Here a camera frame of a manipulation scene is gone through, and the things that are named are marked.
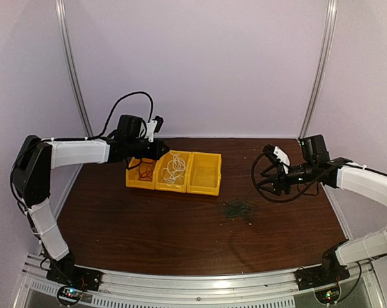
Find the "aluminium front rail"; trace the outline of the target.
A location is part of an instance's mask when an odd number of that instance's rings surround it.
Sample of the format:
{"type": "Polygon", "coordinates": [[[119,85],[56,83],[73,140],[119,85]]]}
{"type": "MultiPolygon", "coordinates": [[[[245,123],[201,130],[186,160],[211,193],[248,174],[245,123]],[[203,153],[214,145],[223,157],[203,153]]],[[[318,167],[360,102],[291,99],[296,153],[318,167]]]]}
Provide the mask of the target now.
{"type": "Polygon", "coordinates": [[[385,307],[370,262],[335,284],[302,290],[295,269],[219,276],[102,271],[96,291],[74,294],[74,307],[385,307]]]}

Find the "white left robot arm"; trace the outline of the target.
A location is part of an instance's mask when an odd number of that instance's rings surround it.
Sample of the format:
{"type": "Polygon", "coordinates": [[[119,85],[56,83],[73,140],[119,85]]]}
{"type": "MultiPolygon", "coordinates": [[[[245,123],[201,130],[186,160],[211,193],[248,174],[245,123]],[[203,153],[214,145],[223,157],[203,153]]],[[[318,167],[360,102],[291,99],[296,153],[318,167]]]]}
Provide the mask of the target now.
{"type": "Polygon", "coordinates": [[[108,136],[41,139],[29,135],[15,160],[10,183],[35,236],[54,261],[69,254],[50,206],[51,171],[65,166],[127,162],[129,158],[159,160],[169,148],[155,134],[163,125],[155,116],[122,115],[108,136]]]}

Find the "aluminium frame post left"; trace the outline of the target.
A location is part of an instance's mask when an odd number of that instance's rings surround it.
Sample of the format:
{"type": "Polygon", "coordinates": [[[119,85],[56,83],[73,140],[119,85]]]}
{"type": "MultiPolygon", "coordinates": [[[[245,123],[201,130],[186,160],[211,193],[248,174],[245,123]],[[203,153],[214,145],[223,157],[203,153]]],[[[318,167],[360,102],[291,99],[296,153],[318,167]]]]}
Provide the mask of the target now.
{"type": "Polygon", "coordinates": [[[58,21],[58,26],[60,29],[60,35],[62,39],[62,48],[64,50],[65,62],[67,65],[67,73],[68,73],[69,81],[73,91],[76,107],[78,109],[80,121],[82,122],[85,135],[88,137],[92,137],[94,134],[90,124],[90,119],[85,106],[85,102],[83,100],[83,94],[80,87],[80,81],[78,78],[78,73],[77,73],[76,65],[74,61],[74,53],[73,53],[71,38],[69,33],[69,25],[67,20],[65,1],[56,0],[55,8],[56,8],[56,18],[58,21]]]}

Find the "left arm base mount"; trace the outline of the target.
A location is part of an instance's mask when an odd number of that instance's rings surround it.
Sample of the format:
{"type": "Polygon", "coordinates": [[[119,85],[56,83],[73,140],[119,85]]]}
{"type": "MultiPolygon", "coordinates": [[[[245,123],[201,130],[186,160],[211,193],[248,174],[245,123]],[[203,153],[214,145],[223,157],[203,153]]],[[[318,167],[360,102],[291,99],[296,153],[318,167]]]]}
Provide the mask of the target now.
{"type": "Polygon", "coordinates": [[[87,291],[98,291],[103,276],[100,270],[75,265],[72,253],[56,261],[44,250],[40,268],[46,271],[47,280],[60,284],[56,299],[65,307],[78,304],[87,291]]]}

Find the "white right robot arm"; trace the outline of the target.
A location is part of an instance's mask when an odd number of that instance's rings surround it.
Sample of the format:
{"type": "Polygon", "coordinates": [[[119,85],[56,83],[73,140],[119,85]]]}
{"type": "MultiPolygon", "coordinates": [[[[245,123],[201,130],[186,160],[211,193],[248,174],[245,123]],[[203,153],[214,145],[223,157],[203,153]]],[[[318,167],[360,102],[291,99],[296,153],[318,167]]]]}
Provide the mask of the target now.
{"type": "MultiPolygon", "coordinates": [[[[273,157],[279,163],[279,188],[291,185],[322,183],[361,195],[387,208],[387,175],[346,158],[331,159],[322,135],[300,139],[299,145],[305,162],[292,166],[287,154],[278,146],[273,147],[273,157]]],[[[340,273],[341,266],[375,257],[387,256],[387,227],[361,238],[347,241],[331,253],[317,269],[317,278],[323,283],[332,282],[340,273]]]]}

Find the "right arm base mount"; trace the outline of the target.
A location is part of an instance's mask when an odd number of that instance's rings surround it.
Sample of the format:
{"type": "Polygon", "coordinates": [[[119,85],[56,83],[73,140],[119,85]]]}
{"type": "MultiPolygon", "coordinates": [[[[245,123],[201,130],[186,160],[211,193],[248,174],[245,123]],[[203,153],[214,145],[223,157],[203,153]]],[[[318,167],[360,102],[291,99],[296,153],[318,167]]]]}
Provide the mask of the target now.
{"type": "Polygon", "coordinates": [[[348,279],[350,273],[347,266],[342,266],[337,260],[336,249],[343,242],[329,248],[322,254],[322,263],[310,268],[300,267],[294,272],[298,289],[305,290],[337,284],[341,280],[348,279]]]}

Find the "yellow bin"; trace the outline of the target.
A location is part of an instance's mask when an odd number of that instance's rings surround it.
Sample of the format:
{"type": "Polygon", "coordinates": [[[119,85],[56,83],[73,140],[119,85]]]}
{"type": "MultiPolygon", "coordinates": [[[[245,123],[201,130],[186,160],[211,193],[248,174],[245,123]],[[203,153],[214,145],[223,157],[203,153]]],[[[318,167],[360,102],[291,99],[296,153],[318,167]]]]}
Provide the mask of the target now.
{"type": "Polygon", "coordinates": [[[156,164],[156,190],[186,193],[191,159],[190,151],[171,150],[164,155],[156,164]]]}
{"type": "Polygon", "coordinates": [[[219,153],[192,152],[187,193],[218,196],[222,157],[219,153]]]}
{"type": "Polygon", "coordinates": [[[154,190],[157,174],[156,164],[156,160],[132,158],[126,169],[126,187],[154,190]]]}

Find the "yellow bin left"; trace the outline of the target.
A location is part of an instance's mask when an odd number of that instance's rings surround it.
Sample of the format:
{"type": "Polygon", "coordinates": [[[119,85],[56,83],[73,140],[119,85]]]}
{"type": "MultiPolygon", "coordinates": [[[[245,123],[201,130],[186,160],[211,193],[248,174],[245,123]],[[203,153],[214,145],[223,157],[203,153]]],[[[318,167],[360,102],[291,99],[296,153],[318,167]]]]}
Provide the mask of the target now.
{"type": "Polygon", "coordinates": [[[157,174],[156,164],[156,160],[132,158],[126,169],[126,187],[154,190],[157,174]]]}

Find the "yellow bin right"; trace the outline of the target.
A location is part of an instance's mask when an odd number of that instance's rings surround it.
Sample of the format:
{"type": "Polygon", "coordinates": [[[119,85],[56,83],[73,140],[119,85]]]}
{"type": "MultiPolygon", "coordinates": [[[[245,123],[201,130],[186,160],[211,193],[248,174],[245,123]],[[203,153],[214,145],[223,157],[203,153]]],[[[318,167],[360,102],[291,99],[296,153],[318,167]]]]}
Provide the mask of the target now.
{"type": "Polygon", "coordinates": [[[219,153],[192,152],[187,193],[218,196],[222,157],[219,153]]]}

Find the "yellow bin middle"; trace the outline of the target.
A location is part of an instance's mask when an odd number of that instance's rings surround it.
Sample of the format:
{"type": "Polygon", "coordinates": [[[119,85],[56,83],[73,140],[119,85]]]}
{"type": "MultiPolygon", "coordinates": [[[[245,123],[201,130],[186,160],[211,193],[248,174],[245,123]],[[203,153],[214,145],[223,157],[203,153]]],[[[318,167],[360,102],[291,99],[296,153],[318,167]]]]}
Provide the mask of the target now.
{"type": "Polygon", "coordinates": [[[186,193],[191,159],[190,151],[171,150],[164,155],[156,164],[156,190],[186,193]]]}

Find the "aluminium frame post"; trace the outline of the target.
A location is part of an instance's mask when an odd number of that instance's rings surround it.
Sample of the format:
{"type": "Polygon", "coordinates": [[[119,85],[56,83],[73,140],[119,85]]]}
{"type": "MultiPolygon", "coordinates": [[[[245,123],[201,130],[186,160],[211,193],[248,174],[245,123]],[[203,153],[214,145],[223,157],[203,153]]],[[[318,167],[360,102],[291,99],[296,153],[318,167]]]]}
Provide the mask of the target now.
{"type": "Polygon", "coordinates": [[[327,9],[325,13],[325,21],[323,25],[322,43],[319,52],[318,64],[316,73],[313,79],[313,85],[307,104],[304,120],[298,138],[302,139],[307,136],[311,121],[314,116],[314,110],[320,96],[320,91],[325,76],[325,70],[329,55],[331,52],[332,42],[334,38],[334,31],[336,28],[337,20],[337,0],[328,0],[327,9]]]}
{"type": "Polygon", "coordinates": [[[62,48],[64,50],[65,62],[67,65],[67,73],[68,73],[69,81],[73,91],[76,107],[78,109],[80,121],[82,122],[85,135],[88,137],[92,137],[94,134],[90,124],[90,119],[85,106],[85,102],[83,100],[83,94],[80,87],[80,81],[78,78],[78,73],[77,73],[76,65],[74,61],[74,53],[73,53],[71,38],[69,33],[69,25],[67,20],[65,1],[56,0],[55,8],[56,8],[56,18],[58,21],[58,26],[60,29],[60,35],[62,39],[62,48]]]}

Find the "aluminium frame post right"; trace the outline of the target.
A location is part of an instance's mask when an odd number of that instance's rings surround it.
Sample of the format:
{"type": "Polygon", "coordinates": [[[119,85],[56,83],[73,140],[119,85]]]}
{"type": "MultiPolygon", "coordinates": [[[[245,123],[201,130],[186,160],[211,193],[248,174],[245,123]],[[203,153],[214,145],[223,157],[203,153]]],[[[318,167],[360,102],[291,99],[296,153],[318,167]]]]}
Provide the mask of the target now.
{"type": "Polygon", "coordinates": [[[325,13],[325,21],[323,25],[322,43],[319,52],[318,64],[316,73],[313,79],[313,85],[307,104],[304,120],[298,138],[302,139],[307,136],[311,121],[314,116],[314,110],[320,96],[320,91],[325,76],[325,70],[329,55],[331,52],[332,42],[334,38],[334,31],[336,28],[337,20],[337,0],[328,0],[327,9],[325,13]]]}

